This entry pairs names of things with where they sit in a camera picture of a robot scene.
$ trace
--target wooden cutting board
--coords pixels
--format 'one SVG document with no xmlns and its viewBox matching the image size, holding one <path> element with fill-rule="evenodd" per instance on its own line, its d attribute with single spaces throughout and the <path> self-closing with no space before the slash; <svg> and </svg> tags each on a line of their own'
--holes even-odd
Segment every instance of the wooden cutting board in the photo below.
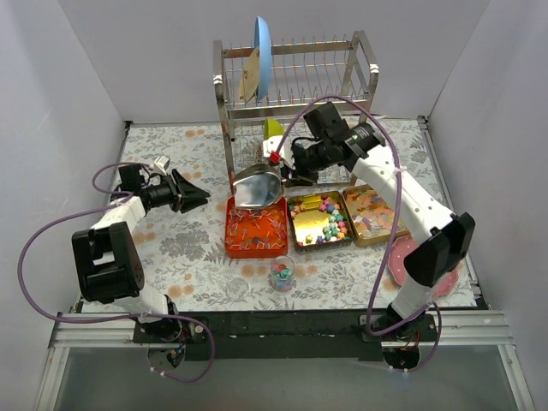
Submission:
<svg viewBox="0 0 548 411">
<path fill-rule="evenodd" d="M 246 103 L 253 98 L 259 86 L 259 47 L 249 56 L 246 67 L 243 69 L 238 90 L 240 100 Z"/>
</svg>

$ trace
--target metal tin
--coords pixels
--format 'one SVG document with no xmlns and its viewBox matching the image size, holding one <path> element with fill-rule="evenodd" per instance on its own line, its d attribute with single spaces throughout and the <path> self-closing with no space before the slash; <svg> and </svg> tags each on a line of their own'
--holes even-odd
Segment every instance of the metal tin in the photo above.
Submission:
<svg viewBox="0 0 548 411">
<path fill-rule="evenodd" d="M 340 208 L 338 212 L 342 215 L 346 226 L 345 228 L 347 228 L 348 232 L 343 239 L 334 240 L 331 238 L 329 241 L 317 243 L 316 240 L 318 236 L 324 235 L 323 228 L 329 225 L 330 213 L 319 209 L 325 202 L 325 199 L 329 199 L 332 205 L 339 205 Z M 291 206 L 304 206 L 304 211 L 299 212 L 295 218 L 292 218 Z M 344 205 L 343 197 L 338 191 L 299 195 L 288 198 L 288 220 L 297 253 L 312 253 L 349 246 L 352 243 L 354 235 L 352 229 L 348 226 L 348 217 L 348 210 Z M 306 241 L 308 235 L 312 236 L 312 242 L 310 243 L 307 243 Z"/>
<path fill-rule="evenodd" d="M 394 212 L 371 186 L 347 188 L 342 192 L 342 201 L 350 216 L 356 246 L 369 247 L 389 240 Z M 407 234 L 409 230 L 400 220 L 396 236 Z"/>
</svg>

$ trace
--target small glass jar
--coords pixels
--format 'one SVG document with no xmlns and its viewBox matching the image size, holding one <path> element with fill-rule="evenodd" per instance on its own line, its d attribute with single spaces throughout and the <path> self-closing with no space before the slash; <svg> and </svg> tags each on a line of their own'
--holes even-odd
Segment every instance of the small glass jar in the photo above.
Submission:
<svg viewBox="0 0 548 411">
<path fill-rule="evenodd" d="M 282 255 L 275 258 L 271 264 L 271 286 L 282 293 L 293 288 L 295 277 L 295 263 L 293 260 Z"/>
</svg>

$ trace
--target white wall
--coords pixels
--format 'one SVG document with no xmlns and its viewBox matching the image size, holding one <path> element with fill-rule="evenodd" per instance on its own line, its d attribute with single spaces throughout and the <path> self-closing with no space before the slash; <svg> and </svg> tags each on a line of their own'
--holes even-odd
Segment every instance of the white wall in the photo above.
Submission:
<svg viewBox="0 0 548 411">
<path fill-rule="evenodd" d="M 366 30 L 380 64 L 374 111 L 429 114 L 488 0 L 59 0 L 124 120 L 218 121 L 212 42 L 275 43 Z"/>
<path fill-rule="evenodd" d="M 548 409 L 548 4 L 491 2 L 436 103 L 432 138 L 471 255 L 502 308 L 537 409 Z"/>
<path fill-rule="evenodd" d="M 122 119 L 57 1 L 0 0 L 2 410 L 33 409 L 53 326 L 24 301 L 19 252 L 45 223 L 104 203 L 89 181 L 116 160 L 122 137 Z M 27 282 L 50 312 L 75 301 L 70 236 L 91 223 L 55 228 L 30 250 Z"/>
</svg>

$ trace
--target blue plate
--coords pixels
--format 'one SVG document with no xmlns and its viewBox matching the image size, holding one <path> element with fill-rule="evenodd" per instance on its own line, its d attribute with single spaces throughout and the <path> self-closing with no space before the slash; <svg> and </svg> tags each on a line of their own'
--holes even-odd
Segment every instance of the blue plate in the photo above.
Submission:
<svg viewBox="0 0 548 411">
<path fill-rule="evenodd" d="M 257 100 L 265 98 L 271 83 L 272 42 L 265 19 L 257 17 L 255 21 L 255 48 L 259 47 L 259 87 Z"/>
</svg>

